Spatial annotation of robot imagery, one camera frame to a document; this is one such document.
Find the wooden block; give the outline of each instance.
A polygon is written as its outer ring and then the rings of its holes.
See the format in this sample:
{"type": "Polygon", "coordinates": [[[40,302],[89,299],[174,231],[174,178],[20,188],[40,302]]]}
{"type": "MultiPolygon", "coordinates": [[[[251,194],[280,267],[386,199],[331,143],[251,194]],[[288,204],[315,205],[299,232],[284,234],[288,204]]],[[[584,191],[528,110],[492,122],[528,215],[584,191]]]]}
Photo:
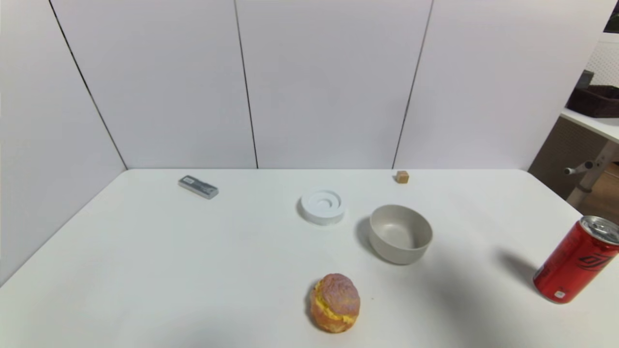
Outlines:
{"type": "Polygon", "coordinates": [[[409,173],[405,170],[398,170],[396,173],[396,181],[398,184],[406,184],[409,182],[409,173]]]}

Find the pastry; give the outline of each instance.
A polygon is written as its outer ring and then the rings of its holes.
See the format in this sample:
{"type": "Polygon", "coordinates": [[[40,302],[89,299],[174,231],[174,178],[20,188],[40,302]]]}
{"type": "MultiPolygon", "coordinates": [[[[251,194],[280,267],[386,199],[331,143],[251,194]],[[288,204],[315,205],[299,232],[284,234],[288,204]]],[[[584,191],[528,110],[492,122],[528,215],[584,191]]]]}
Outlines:
{"type": "Polygon", "coordinates": [[[330,333],[350,329],[359,316],[359,293],[344,275],[328,274],[316,283],[309,298],[316,324],[330,333]]]}

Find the table leg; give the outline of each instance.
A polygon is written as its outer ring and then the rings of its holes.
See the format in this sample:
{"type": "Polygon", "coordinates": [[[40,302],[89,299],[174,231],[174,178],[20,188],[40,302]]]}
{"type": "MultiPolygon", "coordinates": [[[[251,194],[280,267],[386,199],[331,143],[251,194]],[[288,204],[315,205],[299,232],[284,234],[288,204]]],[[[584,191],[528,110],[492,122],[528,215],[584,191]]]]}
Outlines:
{"type": "Polygon", "coordinates": [[[572,190],[572,193],[569,194],[567,202],[571,206],[578,208],[585,197],[591,193],[591,188],[610,164],[610,161],[613,160],[613,156],[616,154],[617,150],[619,150],[619,144],[610,140],[606,142],[606,145],[604,145],[604,148],[602,148],[602,151],[600,151],[600,154],[595,159],[593,168],[584,175],[581,181],[572,190]]]}

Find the soda can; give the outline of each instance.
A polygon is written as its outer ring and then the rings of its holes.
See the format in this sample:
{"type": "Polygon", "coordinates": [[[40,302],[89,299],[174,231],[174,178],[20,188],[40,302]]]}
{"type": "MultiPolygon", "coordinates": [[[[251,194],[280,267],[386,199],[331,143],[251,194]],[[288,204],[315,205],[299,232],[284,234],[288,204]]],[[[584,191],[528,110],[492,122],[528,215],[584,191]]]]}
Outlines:
{"type": "Polygon", "coordinates": [[[601,217],[584,216],[533,276],[549,300],[568,303],[619,253],[619,226],[601,217]]]}

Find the can logo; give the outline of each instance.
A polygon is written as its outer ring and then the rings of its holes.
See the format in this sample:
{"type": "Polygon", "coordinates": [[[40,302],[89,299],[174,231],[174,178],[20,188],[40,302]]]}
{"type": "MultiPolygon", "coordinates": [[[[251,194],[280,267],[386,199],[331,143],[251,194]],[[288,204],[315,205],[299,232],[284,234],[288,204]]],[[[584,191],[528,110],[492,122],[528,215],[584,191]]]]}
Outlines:
{"type": "Polygon", "coordinates": [[[578,267],[584,269],[585,271],[598,272],[601,271],[612,259],[613,256],[594,253],[593,255],[579,258],[578,267]]]}

